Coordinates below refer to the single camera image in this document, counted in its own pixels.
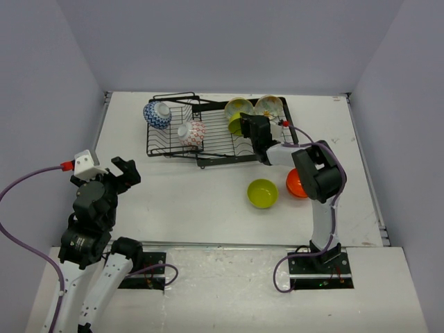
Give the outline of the lime green bowl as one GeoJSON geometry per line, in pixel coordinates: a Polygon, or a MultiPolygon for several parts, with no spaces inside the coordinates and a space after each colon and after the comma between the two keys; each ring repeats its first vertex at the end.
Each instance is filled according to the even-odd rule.
{"type": "Polygon", "coordinates": [[[230,117],[228,122],[228,131],[230,132],[230,134],[241,137],[243,136],[241,132],[241,120],[242,115],[245,114],[245,112],[236,112],[230,117]]]}
{"type": "Polygon", "coordinates": [[[279,197],[276,185],[267,179],[256,179],[247,188],[247,197],[250,203],[259,209],[272,207],[279,197]]]}

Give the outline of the yellow sun pattern bowl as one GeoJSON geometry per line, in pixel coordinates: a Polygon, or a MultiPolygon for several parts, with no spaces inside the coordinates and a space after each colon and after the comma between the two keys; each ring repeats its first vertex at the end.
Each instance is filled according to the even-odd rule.
{"type": "Polygon", "coordinates": [[[243,97],[233,98],[226,103],[224,113],[227,119],[230,119],[238,112],[252,114],[254,112],[254,106],[249,100],[243,97]]]}

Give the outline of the floral orange green bowl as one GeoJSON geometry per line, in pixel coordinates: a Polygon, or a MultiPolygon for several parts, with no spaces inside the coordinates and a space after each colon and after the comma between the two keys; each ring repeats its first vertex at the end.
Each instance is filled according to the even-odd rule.
{"type": "Polygon", "coordinates": [[[276,96],[265,95],[255,104],[254,115],[265,116],[274,119],[283,112],[283,102],[276,96]]]}

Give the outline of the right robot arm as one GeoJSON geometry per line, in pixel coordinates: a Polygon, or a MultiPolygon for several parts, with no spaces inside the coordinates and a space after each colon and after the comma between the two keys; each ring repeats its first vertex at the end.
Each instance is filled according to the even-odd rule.
{"type": "Polygon", "coordinates": [[[273,139],[271,122],[265,116],[242,113],[240,124],[241,134],[251,141],[259,162],[294,167],[298,172],[313,212],[309,252],[300,258],[308,261],[316,272],[326,272],[341,252],[336,209],[347,182],[343,167],[324,140],[310,139],[306,144],[279,142],[273,139]]]}

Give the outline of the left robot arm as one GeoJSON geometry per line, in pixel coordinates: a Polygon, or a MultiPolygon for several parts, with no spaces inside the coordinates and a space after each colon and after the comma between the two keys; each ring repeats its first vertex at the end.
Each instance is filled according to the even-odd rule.
{"type": "Polygon", "coordinates": [[[121,175],[96,163],[89,151],[63,166],[74,172],[73,213],[58,253],[60,289],[55,291],[43,332],[95,332],[115,291],[144,264],[142,245],[125,237],[111,242],[118,196],[141,182],[134,160],[111,162],[121,175]]]}

